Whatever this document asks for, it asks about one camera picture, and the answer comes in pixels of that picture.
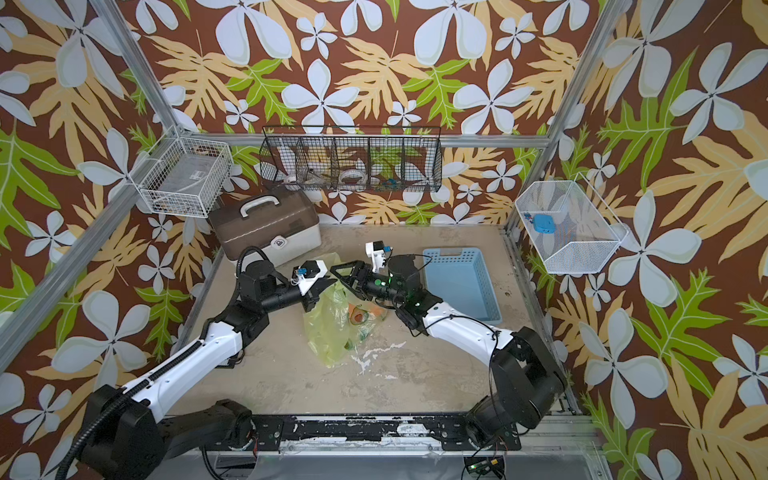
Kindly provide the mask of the yellow-green plastic bag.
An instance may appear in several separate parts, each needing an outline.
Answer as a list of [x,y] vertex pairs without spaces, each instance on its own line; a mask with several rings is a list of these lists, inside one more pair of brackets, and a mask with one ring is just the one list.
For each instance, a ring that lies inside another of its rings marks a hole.
[[[321,294],[311,312],[303,315],[303,326],[309,349],[324,366],[331,368],[366,342],[385,320],[388,310],[374,302],[360,300],[331,273],[328,275],[335,284]],[[350,304],[364,306],[370,311],[371,319],[361,326],[351,325]]]

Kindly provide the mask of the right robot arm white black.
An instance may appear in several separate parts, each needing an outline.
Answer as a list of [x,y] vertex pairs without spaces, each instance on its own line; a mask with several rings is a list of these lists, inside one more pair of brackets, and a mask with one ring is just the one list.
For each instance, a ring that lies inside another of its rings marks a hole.
[[471,444],[511,446],[519,426],[535,429],[567,387],[542,338],[529,327],[496,328],[457,310],[424,286],[412,255],[397,255],[386,266],[381,274],[357,260],[330,272],[357,298],[393,309],[411,334],[443,340],[486,366],[489,394],[464,415]]

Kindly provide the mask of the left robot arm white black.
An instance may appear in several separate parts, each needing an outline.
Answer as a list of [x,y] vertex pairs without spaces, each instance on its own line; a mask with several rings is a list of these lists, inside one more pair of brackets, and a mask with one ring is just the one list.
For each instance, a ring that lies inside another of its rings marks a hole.
[[190,449],[245,440],[251,412],[236,402],[219,401],[174,418],[167,413],[211,371],[235,363],[268,326],[270,313],[294,304],[310,311],[335,280],[322,260],[308,260],[286,278],[262,249],[242,253],[260,257],[251,263],[238,258],[230,302],[196,340],[141,377],[89,395],[83,425],[57,466],[57,478],[67,478],[80,462],[105,479],[145,479],[164,460]]

